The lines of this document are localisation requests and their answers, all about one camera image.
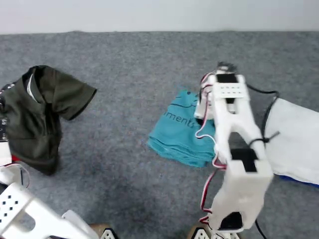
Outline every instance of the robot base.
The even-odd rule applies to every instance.
[[[205,225],[194,226],[189,232],[187,239],[243,239],[236,233],[212,232]]]

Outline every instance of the t-shirt sleeve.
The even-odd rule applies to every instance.
[[[96,89],[71,75],[56,71],[52,110],[66,120],[81,114],[93,99]]]

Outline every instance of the white wall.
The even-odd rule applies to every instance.
[[[319,0],[0,0],[0,34],[319,30]]]

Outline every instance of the blue fabric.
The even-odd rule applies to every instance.
[[[201,127],[194,118],[196,104],[196,94],[180,92],[149,134],[149,147],[164,158],[190,166],[204,167],[211,162],[215,156],[214,142],[208,137],[195,137]],[[199,133],[202,134],[214,136],[213,121],[206,123]]]
[[[315,186],[315,187],[319,188],[319,185],[318,185],[318,184],[301,182],[301,181],[298,181],[298,180],[296,180],[296,179],[293,179],[293,178],[288,177],[288,176],[285,176],[285,175],[280,175],[280,177],[281,177],[282,179],[285,179],[285,180],[288,180],[288,181],[295,181],[295,182],[299,182],[299,183],[303,183],[303,184],[307,184],[307,185],[311,185],[311,186]]]

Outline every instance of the red fabric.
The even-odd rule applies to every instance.
[[[20,161],[20,159],[17,158],[16,156],[12,155],[12,161],[13,161],[13,162],[17,162],[17,161]]]

